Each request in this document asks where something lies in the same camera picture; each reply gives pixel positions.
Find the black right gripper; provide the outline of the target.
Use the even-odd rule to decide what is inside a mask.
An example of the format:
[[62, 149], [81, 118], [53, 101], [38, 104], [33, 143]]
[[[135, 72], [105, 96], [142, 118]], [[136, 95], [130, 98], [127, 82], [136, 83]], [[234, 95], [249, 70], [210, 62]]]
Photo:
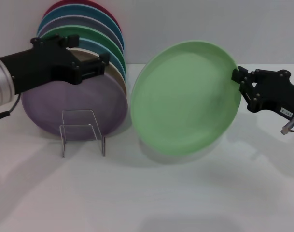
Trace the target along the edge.
[[290, 77], [291, 73], [287, 70], [257, 69], [249, 73], [244, 67], [237, 67], [232, 72], [231, 80], [240, 84], [239, 91], [250, 112], [269, 110], [291, 120], [294, 117], [294, 85]]

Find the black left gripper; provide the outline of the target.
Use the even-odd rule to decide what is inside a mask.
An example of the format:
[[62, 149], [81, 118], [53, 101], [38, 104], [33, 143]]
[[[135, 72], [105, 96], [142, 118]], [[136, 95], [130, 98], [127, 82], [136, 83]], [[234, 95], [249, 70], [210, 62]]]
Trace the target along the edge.
[[1, 57], [14, 82], [14, 92], [21, 94], [53, 81], [78, 85], [83, 80], [103, 75], [110, 53], [79, 61], [69, 50], [79, 46], [78, 34], [32, 38], [29, 50]]

